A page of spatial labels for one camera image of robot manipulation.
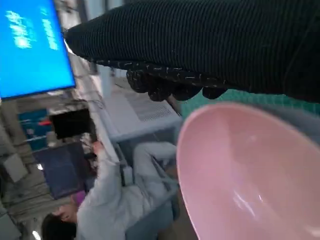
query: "person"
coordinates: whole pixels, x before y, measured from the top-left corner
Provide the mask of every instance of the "person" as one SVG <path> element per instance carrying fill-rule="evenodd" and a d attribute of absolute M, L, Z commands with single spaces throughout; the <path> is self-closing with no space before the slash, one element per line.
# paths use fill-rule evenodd
<path fill-rule="evenodd" d="M 128 226 L 166 194 L 163 183 L 139 176 L 159 177 L 152 159 L 166 166 L 176 155 L 173 144 L 139 144 L 133 152 L 135 184 L 125 187 L 122 186 L 119 164 L 100 142 L 93 146 L 98 158 L 94 187 L 79 207 L 71 201 L 45 217 L 41 226 L 43 240 L 123 240 Z"/>

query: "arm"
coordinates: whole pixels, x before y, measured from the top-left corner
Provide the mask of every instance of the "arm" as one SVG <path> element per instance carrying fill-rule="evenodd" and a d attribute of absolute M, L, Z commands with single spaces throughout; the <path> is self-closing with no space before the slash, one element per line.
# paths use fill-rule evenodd
<path fill-rule="evenodd" d="M 102 204 L 116 206 L 122 194 L 120 166 L 116 161 L 112 161 L 101 143 L 95 143 L 97 144 L 100 145 L 95 147 L 98 158 L 97 178 L 86 201 L 95 206 Z"/>

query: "black screen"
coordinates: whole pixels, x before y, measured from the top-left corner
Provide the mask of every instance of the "black screen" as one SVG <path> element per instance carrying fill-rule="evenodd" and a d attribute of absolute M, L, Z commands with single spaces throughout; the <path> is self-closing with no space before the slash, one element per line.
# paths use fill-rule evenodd
<path fill-rule="evenodd" d="M 91 132 L 91 118 L 88 109 L 51 115 L 50 119 L 57 139 L 70 138 Z"/>

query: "finger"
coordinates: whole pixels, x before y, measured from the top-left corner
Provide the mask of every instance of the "finger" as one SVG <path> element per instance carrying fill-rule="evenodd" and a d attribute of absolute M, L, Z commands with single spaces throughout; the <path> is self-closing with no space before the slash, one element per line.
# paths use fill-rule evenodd
<path fill-rule="evenodd" d="M 201 86 L 179 84 L 174 89 L 172 96 L 178 101 L 186 101 L 197 95 L 201 89 Z"/>
<path fill-rule="evenodd" d="M 126 79 L 133 91 L 139 94 L 148 92 L 147 76 L 142 72 L 127 71 Z"/>
<path fill-rule="evenodd" d="M 174 91 L 177 84 L 161 77 L 148 77 L 148 95 L 152 101 L 161 102 L 167 99 Z"/>
<path fill-rule="evenodd" d="M 71 202 L 72 204 L 76 204 L 75 197 L 76 197 L 76 196 L 75 196 L 74 194 L 70 196 L 70 202 Z"/>
<path fill-rule="evenodd" d="M 63 216 L 62 218 L 61 218 L 61 220 L 62 221 L 64 221 L 64 222 L 67 222 L 68 220 L 70 219 L 70 216 Z"/>
<path fill-rule="evenodd" d="M 54 216 L 60 216 L 61 213 L 60 213 L 59 210 L 57 210 L 57 211 L 52 212 L 52 215 L 54 215 Z"/>
<path fill-rule="evenodd" d="M 210 87 L 204 87 L 202 89 L 202 95 L 207 99 L 217 99 L 222 94 L 224 94 L 228 89 L 224 88 L 210 88 Z"/>

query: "monitor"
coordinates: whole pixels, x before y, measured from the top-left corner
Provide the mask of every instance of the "monitor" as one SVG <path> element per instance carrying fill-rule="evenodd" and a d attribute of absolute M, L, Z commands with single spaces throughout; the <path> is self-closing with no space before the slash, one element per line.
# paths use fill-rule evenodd
<path fill-rule="evenodd" d="M 92 120 L 87 108 L 51 115 L 50 120 L 57 139 L 71 138 L 83 133 L 91 133 Z"/>
<path fill-rule="evenodd" d="M 41 164 L 45 181 L 54 199 L 60 199 L 85 189 L 91 176 L 80 142 L 34 151 L 33 157 Z"/>
<path fill-rule="evenodd" d="M 0 98 L 75 87 L 54 0 L 0 4 Z"/>

